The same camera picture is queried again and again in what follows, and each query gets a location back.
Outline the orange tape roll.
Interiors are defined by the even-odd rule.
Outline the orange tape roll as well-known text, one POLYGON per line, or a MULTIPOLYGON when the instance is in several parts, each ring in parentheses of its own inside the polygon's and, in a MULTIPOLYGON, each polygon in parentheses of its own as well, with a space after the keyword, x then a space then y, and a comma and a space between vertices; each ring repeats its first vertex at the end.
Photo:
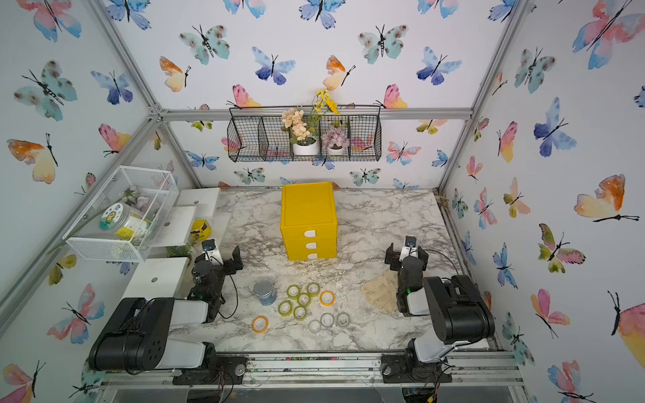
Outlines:
POLYGON ((336 297, 335 294, 330 290, 324 290, 320 293, 319 300, 322 306, 332 307, 332 305, 334 305, 336 297))
POLYGON ((264 333, 269 327, 269 321, 268 318, 265 316, 258 316, 256 317, 251 324, 251 329, 253 332, 262 334, 264 333))

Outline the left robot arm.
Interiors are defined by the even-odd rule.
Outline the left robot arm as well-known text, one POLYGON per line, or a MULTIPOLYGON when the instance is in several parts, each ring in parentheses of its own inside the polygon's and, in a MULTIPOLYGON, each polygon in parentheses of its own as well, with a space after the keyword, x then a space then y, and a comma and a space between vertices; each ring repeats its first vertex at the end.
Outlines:
POLYGON ((88 367, 130 375, 178 369, 175 386, 241 384, 248 359, 218 354, 211 343, 173 339, 171 329, 214 322, 225 304, 225 279, 243 268, 240 248, 235 247, 232 258, 222 263, 208 256, 198 259, 186 299, 122 299, 92 346, 88 367))

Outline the orange tape roll front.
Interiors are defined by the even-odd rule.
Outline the orange tape roll front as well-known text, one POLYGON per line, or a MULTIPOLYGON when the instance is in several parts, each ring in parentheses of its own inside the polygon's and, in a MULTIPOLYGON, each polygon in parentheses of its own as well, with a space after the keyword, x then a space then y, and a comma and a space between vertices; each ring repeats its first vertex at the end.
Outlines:
POLYGON ((264 333, 269 327, 269 321, 268 318, 265 316, 258 316, 256 317, 251 324, 251 329, 253 332, 262 334, 264 333))

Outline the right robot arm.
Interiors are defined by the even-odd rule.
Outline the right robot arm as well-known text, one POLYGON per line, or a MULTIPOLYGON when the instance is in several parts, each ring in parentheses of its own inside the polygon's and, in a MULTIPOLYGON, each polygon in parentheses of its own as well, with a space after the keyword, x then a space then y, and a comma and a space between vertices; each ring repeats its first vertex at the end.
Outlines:
POLYGON ((406 317, 429 317, 430 330, 412 339, 401 354, 381 356, 386 384, 429 384, 450 379, 444 360, 455 349, 492 337, 494 317, 467 275, 424 275, 428 252, 408 237, 401 251, 391 245, 385 264, 396 272, 396 308, 406 317))

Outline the clear tape roll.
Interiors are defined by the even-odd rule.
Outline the clear tape roll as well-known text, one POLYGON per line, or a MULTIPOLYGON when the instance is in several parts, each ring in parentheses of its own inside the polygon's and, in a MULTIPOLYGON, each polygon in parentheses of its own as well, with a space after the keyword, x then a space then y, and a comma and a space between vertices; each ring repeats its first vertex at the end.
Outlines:
POLYGON ((340 312, 336 317, 336 324, 339 327, 349 327, 349 324, 351 324, 349 314, 347 312, 340 312))
POLYGON ((326 312, 321 316, 320 322, 321 322, 322 327, 330 328, 335 323, 334 315, 331 314, 331 313, 326 312))
POLYGON ((322 330, 322 327, 321 322, 316 319, 312 320, 308 324, 308 330, 313 334, 319 333, 322 330))

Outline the yellow drawer cabinet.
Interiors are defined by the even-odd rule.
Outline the yellow drawer cabinet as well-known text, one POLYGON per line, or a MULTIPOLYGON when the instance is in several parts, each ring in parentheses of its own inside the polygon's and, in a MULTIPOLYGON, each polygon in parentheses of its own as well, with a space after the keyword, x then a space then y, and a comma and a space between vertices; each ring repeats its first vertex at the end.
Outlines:
POLYGON ((339 225, 330 182, 282 187, 281 233, 291 261, 334 259, 339 225))

